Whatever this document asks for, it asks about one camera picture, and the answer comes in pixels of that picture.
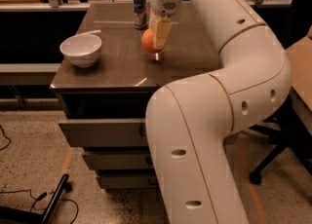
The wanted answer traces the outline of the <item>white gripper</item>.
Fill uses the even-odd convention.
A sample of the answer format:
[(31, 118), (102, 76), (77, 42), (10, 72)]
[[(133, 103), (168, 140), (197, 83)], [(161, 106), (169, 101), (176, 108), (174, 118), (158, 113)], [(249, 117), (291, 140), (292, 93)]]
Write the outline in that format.
[(172, 30), (169, 19), (158, 19), (157, 16), (172, 16), (176, 13), (182, 0), (150, 0), (149, 28), (154, 31), (154, 48), (161, 50), (165, 47)]

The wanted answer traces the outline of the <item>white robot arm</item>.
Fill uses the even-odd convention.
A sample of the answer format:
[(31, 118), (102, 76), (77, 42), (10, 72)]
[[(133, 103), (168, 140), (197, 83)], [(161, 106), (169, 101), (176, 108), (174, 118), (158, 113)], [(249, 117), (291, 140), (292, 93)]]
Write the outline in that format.
[[(151, 0), (151, 23), (168, 14)], [(245, 0), (190, 0), (221, 68), (160, 88), (145, 114), (147, 141), (170, 224), (249, 224), (223, 148), (226, 137), (285, 101), (292, 69), (282, 45)]]

